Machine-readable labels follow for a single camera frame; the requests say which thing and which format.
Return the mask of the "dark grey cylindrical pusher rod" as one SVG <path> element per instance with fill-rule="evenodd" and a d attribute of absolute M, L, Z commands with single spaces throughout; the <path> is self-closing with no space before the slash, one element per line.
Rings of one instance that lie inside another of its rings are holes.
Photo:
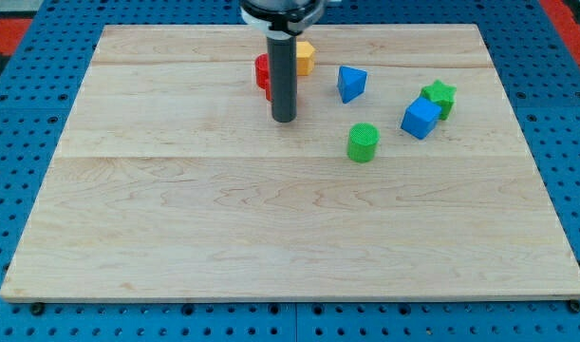
<path fill-rule="evenodd" d="M 267 39 L 271 115 L 279 123 L 290 123 L 297 115 L 296 39 Z"/>

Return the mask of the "black white robot end flange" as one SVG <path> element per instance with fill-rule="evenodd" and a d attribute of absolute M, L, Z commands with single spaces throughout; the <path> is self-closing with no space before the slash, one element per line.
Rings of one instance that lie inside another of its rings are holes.
<path fill-rule="evenodd" d="M 302 34 L 324 15 L 326 0 L 240 0 L 241 17 L 274 40 Z"/>

